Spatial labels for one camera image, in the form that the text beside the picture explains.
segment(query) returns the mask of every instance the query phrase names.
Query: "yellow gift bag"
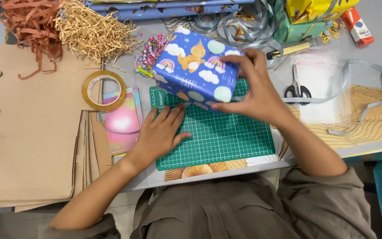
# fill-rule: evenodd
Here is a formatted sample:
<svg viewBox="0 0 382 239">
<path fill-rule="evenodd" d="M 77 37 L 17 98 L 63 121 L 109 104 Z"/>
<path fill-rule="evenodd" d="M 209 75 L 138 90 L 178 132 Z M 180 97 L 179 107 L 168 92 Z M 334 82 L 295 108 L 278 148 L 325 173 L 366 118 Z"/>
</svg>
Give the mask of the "yellow gift bag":
<svg viewBox="0 0 382 239">
<path fill-rule="evenodd" d="M 336 19 L 359 0 L 287 0 L 291 24 Z"/>
</svg>

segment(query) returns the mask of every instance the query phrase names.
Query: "green wrapped gift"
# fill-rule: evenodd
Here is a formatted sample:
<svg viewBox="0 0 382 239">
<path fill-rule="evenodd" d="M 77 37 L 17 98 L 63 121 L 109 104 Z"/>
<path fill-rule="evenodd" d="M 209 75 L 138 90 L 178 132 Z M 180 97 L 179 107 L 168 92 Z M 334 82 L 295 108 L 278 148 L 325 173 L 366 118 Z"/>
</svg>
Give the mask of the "green wrapped gift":
<svg viewBox="0 0 382 239">
<path fill-rule="evenodd" d="M 332 26 L 332 20 L 311 21 L 307 23 L 291 24 L 282 0 L 276 0 L 273 7 L 276 24 L 279 24 L 273 34 L 278 42 L 299 42 L 317 37 Z"/>
</svg>

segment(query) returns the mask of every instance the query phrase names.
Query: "brown shredded paper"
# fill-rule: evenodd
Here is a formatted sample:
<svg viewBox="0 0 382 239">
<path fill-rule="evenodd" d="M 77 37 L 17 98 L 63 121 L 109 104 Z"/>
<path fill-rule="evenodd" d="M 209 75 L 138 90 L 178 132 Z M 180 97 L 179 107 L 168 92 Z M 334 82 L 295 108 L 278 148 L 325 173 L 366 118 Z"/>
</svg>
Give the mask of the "brown shredded paper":
<svg viewBox="0 0 382 239">
<path fill-rule="evenodd" d="M 19 74 L 20 79 L 28 79 L 40 71 L 57 71 L 55 61 L 61 59 L 63 55 L 61 41 L 54 27 L 59 4 L 59 1 L 52 0 L 3 0 L 1 2 L 4 12 L 0 20 L 7 31 L 12 32 L 17 38 L 18 45 L 31 47 L 38 63 L 38 69 L 35 72 L 26 77 Z M 42 70 L 43 53 L 54 63 L 53 70 Z"/>
<path fill-rule="evenodd" d="M 78 0 L 64 0 L 59 16 L 54 20 L 61 43 L 70 50 L 92 58 L 101 66 L 101 58 L 117 58 L 123 53 L 132 53 L 132 47 L 141 43 L 130 33 L 137 28 L 123 24 L 110 13 L 102 16 L 87 8 Z"/>
</svg>

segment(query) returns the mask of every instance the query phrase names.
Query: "blue wrapping paper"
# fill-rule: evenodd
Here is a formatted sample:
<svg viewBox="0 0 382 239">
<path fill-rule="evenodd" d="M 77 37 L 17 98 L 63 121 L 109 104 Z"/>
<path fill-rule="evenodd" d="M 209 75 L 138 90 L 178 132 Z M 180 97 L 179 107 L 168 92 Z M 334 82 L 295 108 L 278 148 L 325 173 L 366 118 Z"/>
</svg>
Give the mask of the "blue wrapping paper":
<svg viewBox="0 0 382 239">
<path fill-rule="evenodd" d="M 223 43 L 179 26 L 153 65 L 157 86 L 205 110 L 214 102 L 230 102 L 238 66 L 220 56 L 243 55 Z"/>
<path fill-rule="evenodd" d="M 118 21 L 153 19 L 162 17 L 183 17 L 197 14 L 209 14 L 220 12 L 236 12 L 238 4 L 234 5 L 211 5 L 211 6 L 196 6 L 196 7 L 178 7 L 178 8 L 150 8 L 150 9 L 134 9 L 134 10 L 119 10 L 114 13 L 114 17 L 119 17 Z M 113 11 L 105 11 L 97 13 L 102 16 Z"/>
<path fill-rule="evenodd" d="M 179 0 L 179 1 L 164 1 L 164 2 L 141 2 L 141 3 L 90 3 L 86 5 L 96 12 L 106 12 L 114 10 L 144 10 L 150 8 L 180 8 L 180 7 L 196 7 L 196 6 L 211 6 L 211 5 L 227 5 L 254 3 L 254 0 Z"/>
</svg>

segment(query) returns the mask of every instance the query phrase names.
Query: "olive green shirt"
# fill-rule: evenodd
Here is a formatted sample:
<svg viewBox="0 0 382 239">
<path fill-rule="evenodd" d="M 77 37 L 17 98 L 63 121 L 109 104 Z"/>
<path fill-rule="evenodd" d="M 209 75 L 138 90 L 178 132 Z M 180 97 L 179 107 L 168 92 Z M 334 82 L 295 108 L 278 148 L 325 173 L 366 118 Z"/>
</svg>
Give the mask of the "olive green shirt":
<svg viewBox="0 0 382 239">
<path fill-rule="evenodd" d="M 310 177 L 294 168 L 278 192 L 257 174 L 174 185 L 144 211 L 131 239 L 376 238 L 353 168 Z M 86 230 L 48 227 L 45 239 L 119 239 L 111 214 Z"/>
</svg>

